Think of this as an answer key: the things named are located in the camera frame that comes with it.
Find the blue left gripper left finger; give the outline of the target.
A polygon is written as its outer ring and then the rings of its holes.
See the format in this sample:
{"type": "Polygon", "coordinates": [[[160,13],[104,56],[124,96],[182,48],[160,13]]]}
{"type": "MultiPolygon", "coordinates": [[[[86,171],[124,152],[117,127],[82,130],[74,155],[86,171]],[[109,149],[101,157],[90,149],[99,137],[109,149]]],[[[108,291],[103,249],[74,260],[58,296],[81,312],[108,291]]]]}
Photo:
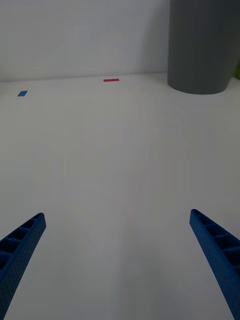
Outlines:
{"type": "Polygon", "coordinates": [[[0,241],[0,319],[3,320],[46,229],[40,212],[0,241]]]}

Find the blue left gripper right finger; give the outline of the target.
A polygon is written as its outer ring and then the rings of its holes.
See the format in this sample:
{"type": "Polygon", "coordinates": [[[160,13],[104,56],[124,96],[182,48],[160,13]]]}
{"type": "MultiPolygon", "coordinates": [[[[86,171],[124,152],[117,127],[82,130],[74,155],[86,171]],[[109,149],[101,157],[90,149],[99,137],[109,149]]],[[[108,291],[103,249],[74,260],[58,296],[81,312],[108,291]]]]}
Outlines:
{"type": "Polygon", "coordinates": [[[240,240],[200,211],[189,224],[235,320],[240,318],[240,240]]]}

